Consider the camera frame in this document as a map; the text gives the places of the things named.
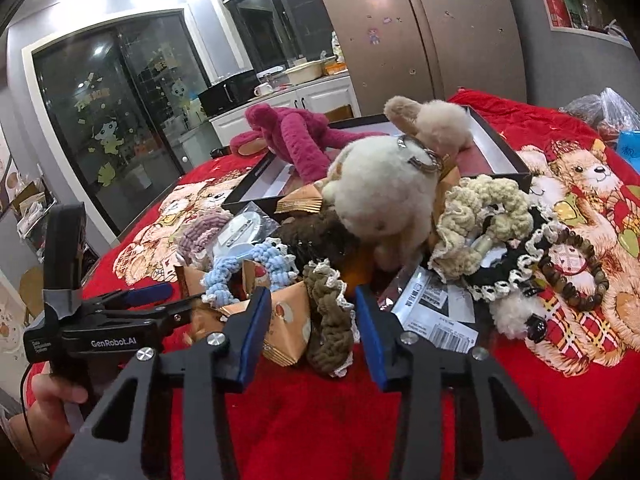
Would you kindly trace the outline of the person's left hand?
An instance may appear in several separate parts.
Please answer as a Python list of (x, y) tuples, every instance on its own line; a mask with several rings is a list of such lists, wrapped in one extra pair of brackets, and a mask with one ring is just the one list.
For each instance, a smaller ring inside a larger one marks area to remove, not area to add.
[(42, 471), (73, 437), (65, 403), (84, 404), (88, 392), (55, 374), (32, 378), (35, 402), (25, 414), (1, 419), (1, 478), (42, 479)]

